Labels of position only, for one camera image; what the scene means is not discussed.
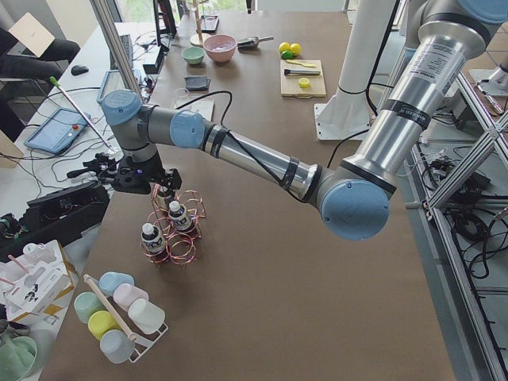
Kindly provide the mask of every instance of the computer mouse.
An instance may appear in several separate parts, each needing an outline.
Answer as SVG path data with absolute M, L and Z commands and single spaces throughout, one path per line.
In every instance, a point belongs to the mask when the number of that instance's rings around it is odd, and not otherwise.
M 84 65 L 74 65 L 71 69 L 72 75 L 81 75 L 83 73 L 86 73 L 88 71 L 88 67 Z

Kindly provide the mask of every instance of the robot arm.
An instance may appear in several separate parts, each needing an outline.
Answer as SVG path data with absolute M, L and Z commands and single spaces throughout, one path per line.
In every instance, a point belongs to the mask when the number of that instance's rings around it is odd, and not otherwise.
M 337 170 L 305 164 L 199 114 L 142 105 L 132 91 L 117 90 L 102 102 L 125 154 L 115 189 L 149 193 L 148 182 L 167 185 L 156 144 L 197 148 L 276 181 L 318 209 L 326 226 L 343 238 L 375 235 L 388 219 L 394 175 L 402 161 L 466 60 L 484 52 L 508 18 L 506 0 L 429 0 L 424 7 L 413 59 L 356 153 Z

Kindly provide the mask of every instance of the brown table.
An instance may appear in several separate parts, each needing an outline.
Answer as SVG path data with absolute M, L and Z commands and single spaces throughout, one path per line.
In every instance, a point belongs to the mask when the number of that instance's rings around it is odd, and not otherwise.
M 331 96 L 350 26 L 342 13 L 222 13 L 219 33 L 274 36 L 258 51 L 200 67 L 179 55 L 194 24 L 184 20 L 153 101 L 170 106 L 183 76 L 206 74 L 231 90 L 225 123 L 307 163 L 325 164 L 333 143 L 317 141 L 314 100 L 279 94 L 279 42 L 299 42 L 322 60 Z M 226 102 L 218 95 L 214 119 Z M 348 142 L 340 154 L 357 147 Z M 450 380 L 452 369 L 402 200 L 368 241 L 335 237 L 316 210 L 278 187 L 203 152 L 160 147 L 183 189 L 200 191 L 208 218 L 200 259 L 184 270 L 155 267 L 139 250 L 150 197 L 116 193 L 86 273 L 134 276 L 167 312 L 170 332 L 137 364 L 114 365 L 69 311 L 42 380 Z M 84 284 L 76 294 L 86 291 Z

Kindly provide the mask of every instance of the cutting board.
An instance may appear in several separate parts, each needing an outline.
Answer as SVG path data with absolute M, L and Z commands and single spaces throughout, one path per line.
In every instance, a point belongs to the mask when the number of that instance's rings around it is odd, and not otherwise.
M 314 64 L 316 67 L 303 67 L 288 63 L 285 60 L 280 60 L 280 94 L 283 97 L 296 97 L 296 98 L 313 98 L 325 97 L 325 77 L 323 77 L 323 68 L 321 67 L 320 60 L 297 60 L 306 64 Z M 320 75 L 284 75 L 284 69 L 301 69 L 301 70 L 319 70 Z M 298 80 L 306 77 L 310 80 L 310 87 L 301 88 L 298 85 Z

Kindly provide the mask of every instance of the laptop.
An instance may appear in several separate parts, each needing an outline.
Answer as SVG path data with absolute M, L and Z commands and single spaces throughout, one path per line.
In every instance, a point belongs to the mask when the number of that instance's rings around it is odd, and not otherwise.
M 30 13 L 20 18 L 10 29 L 17 42 L 7 54 L 10 56 L 40 57 L 55 37 Z

